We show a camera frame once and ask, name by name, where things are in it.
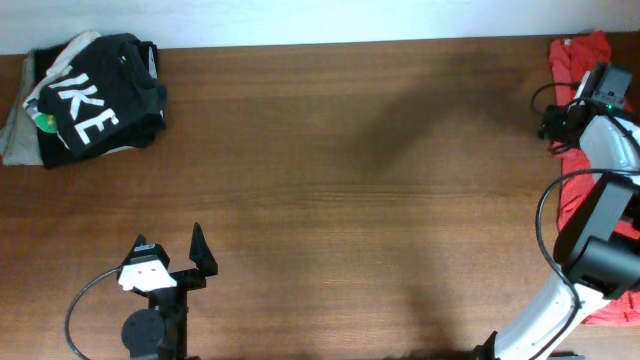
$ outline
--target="wooden table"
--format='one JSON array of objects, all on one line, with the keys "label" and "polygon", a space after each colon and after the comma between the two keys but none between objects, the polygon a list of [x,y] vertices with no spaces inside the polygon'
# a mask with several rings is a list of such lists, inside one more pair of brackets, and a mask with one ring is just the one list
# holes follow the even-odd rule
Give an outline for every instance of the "wooden table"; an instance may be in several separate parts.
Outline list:
[{"label": "wooden table", "polygon": [[[636,74],[639,39],[610,36]],[[363,359],[484,342],[550,273],[533,216],[560,164],[528,101],[551,80],[551,40],[161,51],[168,130],[152,147],[0,168],[1,357],[72,359],[73,296],[138,233],[172,270],[190,267],[195,221],[220,275],[190,294],[191,354]],[[0,58],[2,118],[20,61]],[[108,279],[78,305],[74,340],[126,358],[121,325],[145,306]],[[639,336],[581,326],[561,348],[637,359]]]}]

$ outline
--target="black t-shirt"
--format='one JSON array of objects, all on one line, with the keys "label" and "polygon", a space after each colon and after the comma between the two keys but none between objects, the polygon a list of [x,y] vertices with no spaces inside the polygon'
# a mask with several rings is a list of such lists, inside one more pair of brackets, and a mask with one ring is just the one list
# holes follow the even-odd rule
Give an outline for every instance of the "black t-shirt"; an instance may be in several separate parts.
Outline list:
[{"label": "black t-shirt", "polygon": [[[67,44],[62,44],[48,49],[38,49],[34,51],[35,83],[45,78],[47,69],[51,67],[66,45]],[[156,69],[157,73],[159,64],[157,47],[149,41],[141,42],[137,45],[137,48],[143,63],[147,66],[153,63],[152,66]],[[154,141],[155,133],[165,129],[166,125],[160,114],[145,114],[141,121],[135,122],[103,142],[92,146],[79,157],[75,157],[73,153],[66,148],[57,134],[47,133],[39,128],[38,144],[42,162],[45,168],[50,169],[92,159],[121,146],[132,146],[136,148],[147,147]]]},{"label": "black t-shirt", "polygon": [[74,156],[164,108],[167,88],[151,77],[138,45],[131,34],[100,37],[41,90],[38,110],[56,117]]}]

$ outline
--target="gray cloth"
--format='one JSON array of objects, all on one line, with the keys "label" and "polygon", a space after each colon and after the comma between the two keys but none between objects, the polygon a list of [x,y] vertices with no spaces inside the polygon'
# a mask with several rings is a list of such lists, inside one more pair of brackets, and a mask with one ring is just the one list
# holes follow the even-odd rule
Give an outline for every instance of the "gray cloth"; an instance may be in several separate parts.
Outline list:
[{"label": "gray cloth", "polygon": [[36,124],[22,103],[33,90],[33,55],[22,64],[22,82],[7,122],[0,130],[0,154],[4,165],[42,165]]}]

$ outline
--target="folded clothing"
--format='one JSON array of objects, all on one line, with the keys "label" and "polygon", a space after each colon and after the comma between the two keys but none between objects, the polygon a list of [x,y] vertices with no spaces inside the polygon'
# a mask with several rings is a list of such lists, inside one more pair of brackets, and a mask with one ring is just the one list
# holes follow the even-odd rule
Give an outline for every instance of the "folded clothing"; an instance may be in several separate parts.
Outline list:
[{"label": "folded clothing", "polygon": [[40,129],[50,133],[57,131],[53,117],[38,110],[38,98],[42,88],[62,76],[63,71],[69,66],[71,60],[99,37],[100,33],[96,31],[86,31],[71,39],[68,44],[61,45],[60,52],[56,54],[52,63],[50,63],[51,65],[47,67],[45,77],[36,82],[37,85],[24,100],[23,106],[25,110]]},{"label": "folded clothing", "polygon": [[[555,40],[549,55],[554,82],[579,82],[585,72],[599,62],[611,61],[611,47],[604,32],[598,31],[588,36]],[[575,97],[575,90],[556,86],[556,102],[565,105]],[[589,169],[591,164],[584,152],[569,150],[562,155],[562,174]],[[562,229],[594,185],[592,176],[577,176],[562,184],[558,228]],[[633,239],[640,239],[640,232],[626,223],[619,223],[616,231]],[[605,308],[587,317],[588,325],[633,326],[640,324],[640,294],[626,293],[613,300]]]},{"label": "folded clothing", "polygon": [[[66,45],[63,44],[49,49],[34,51],[36,82],[42,81],[47,76],[47,69],[54,64],[58,55],[65,49],[65,46]],[[153,75],[153,77],[157,77],[157,47],[151,42],[137,42],[136,48],[145,69],[149,69],[148,73]],[[145,148],[154,141],[155,133],[165,128],[166,126],[161,112],[154,114],[147,113],[141,116],[138,121],[134,121],[129,126],[122,127],[111,136],[89,147],[79,156],[75,156],[56,133],[49,133],[39,128],[37,130],[37,137],[44,166],[46,168],[53,168],[130,147]]]},{"label": "folded clothing", "polygon": [[167,88],[149,74],[140,43],[131,34],[99,37],[42,87],[38,111],[55,117],[74,156],[164,108]]}]

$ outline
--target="black cable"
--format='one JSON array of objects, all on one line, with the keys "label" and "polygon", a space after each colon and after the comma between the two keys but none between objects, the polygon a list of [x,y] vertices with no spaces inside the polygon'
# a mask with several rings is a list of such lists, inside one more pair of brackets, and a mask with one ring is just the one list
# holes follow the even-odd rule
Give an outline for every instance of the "black cable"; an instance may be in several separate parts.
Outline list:
[{"label": "black cable", "polygon": [[78,295],[76,295],[76,297],[71,302],[71,305],[69,305],[69,309],[67,310],[67,315],[64,318],[64,336],[67,339],[67,344],[69,345],[71,350],[76,355],[78,355],[78,357],[80,359],[90,360],[85,354],[83,354],[80,350],[78,350],[76,345],[73,343],[73,340],[71,340],[71,333],[69,332],[69,322],[71,320],[71,313],[73,312],[73,308],[76,306],[76,304],[78,303],[78,300],[80,300],[82,295],[84,295],[84,293],[86,293],[89,289],[91,289],[91,287],[93,287],[93,285],[99,283],[102,279],[104,279],[107,276],[109,276],[109,275],[111,275],[113,273],[116,273],[116,272],[118,272],[120,270],[122,270],[122,266],[118,266],[117,268],[111,269],[111,270],[107,271],[106,273],[98,276],[95,280],[93,280],[90,283],[88,283],[87,286],[84,287],[84,289],[80,290]]},{"label": "black cable", "polygon": [[573,295],[573,309],[571,310],[571,314],[567,319],[566,323],[562,326],[562,328],[554,335],[551,340],[549,340],[541,349],[538,351],[530,360],[535,360],[542,355],[547,349],[552,346],[566,331],[569,329],[576,316],[578,316],[578,312],[582,308],[582,303],[580,302],[580,295],[576,290],[575,286],[571,283],[571,281],[566,277],[566,275],[562,272],[562,268],[553,260],[553,257],[547,250],[547,247],[544,245],[544,241],[542,240],[542,210],[544,209],[544,203],[546,202],[549,194],[553,189],[558,187],[565,180],[574,178],[576,176],[581,175],[593,175],[593,174],[620,174],[620,175],[628,175],[628,176],[638,176],[640,175],[640,170],[615,170],[615,169],[586,169],[574,171],[565,175],[560,176],[556,180],[554,180],[551,185],[547,187],[542,196],[540,197],[540,201],[538,202],[538,208],[536,210],[536,239],[538,240],[538,247],[540,247],[540,252],[544,256],[545,260],[551,266],[553,272],[560,277],[560,280],[571,290],[571,294]]},{"label": "black cable", "polygon": [[578,98],[575,98],[575,99],[569,101],[567,103],[567,105],[564,106],[565,111],[568,111],[569,108],[572,105],[580,103],[580,102],[584,102],[585,104],[590,106],[592,109],[595,109],[596,110],[596,114],[606,116],[607,119],[609,120],[609,122],[611,122],[611,124],[613,124],[613,126],[618,128],[618,130],[620,130],[622,135],[625,138],[627,138],[627,140],[629,140],[629,142],[631,143],[631,146],[633,147],[633,150],[635,151],[636,155],[638,155],[640,157],[640,144],[638,144],[638,141],[633,137],[633,133],[631,131],[627,130],[627,128],[625,128],[624,126],[622,126],[622,124],[618,121],[618,119],[616,119],[613,115],[611,115],[611,113],[609,111],[607,111],[599,102],[594,101],[594,100],[592,100],[590,98],[578,97]]},{"label": "black cable", "polygon": [[533,93],[533,96],[531,96],[531,101],[529,102],[529,107],[531,108],[531,111],[533,111],[534,113],[540,115],[540,116],[544,116],[545,113],[536,109],[536,105],[535,105],[535,101],[536,101],[536,97],[538,97],[538,95],[545,89],[548,89],[550,87],[554,87],[554,86],[569,86],[572,89],[578,89],[580,87],[579,82],[575,82],[575,83],[565,83],[565,82],[561,82],[561,83],[549,83],[549,84],[545,84],[542,85],[541,87],[538,88],[538,90],[536,90],[536,92]]}]

